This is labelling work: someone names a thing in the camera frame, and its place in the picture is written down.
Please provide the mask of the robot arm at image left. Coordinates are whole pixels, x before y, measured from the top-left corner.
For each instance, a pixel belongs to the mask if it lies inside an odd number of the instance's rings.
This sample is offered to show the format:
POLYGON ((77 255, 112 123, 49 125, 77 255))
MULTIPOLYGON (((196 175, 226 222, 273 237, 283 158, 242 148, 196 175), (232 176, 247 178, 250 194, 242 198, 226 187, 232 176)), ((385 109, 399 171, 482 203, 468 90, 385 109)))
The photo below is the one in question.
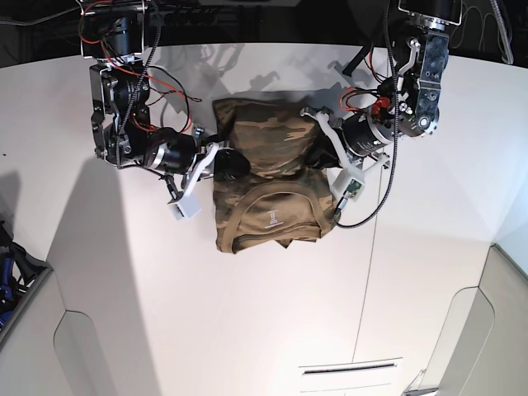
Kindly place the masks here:
POLYGON ((207 134, 191 121, 195 98, 175 78, 154 77, 153 57, 165 16, 156 1, 81 1, 78 37, 89 68, 91 127, 96 156, 118 170, 138 168, 165 182, 169 204, 189 216, 197 203, 196 184, 209 177, 237 180, 249 161, 225 138, 207 134), (151 121, 150 96, 176 94, 185 105, 185 122, 175 130, 151 121))

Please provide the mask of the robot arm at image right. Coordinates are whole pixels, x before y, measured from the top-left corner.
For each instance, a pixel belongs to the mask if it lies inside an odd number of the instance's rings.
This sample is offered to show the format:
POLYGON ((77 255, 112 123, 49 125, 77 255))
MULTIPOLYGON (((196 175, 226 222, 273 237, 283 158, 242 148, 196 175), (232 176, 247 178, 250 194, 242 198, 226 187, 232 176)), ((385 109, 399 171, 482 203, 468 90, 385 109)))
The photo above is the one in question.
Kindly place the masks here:
POLYGON ((337 151, 343 149, 351 165, 361 167, 372 159, 383 168, 385 147, 396 139, 432 134, 440 112, 441 78, 449 58, 445 28, 461 22, 459 1, 390 1, 360 52, 344 68, 349 76, 365 61, 373 65, 374 49, 388 50, 387 76, 373 76, 375 88, 349 87, 339 100, 350 117, 329 120, 337 134, 333 143, 318 133, 305 154, 304 163, 313 169, 342 167, 337 151))

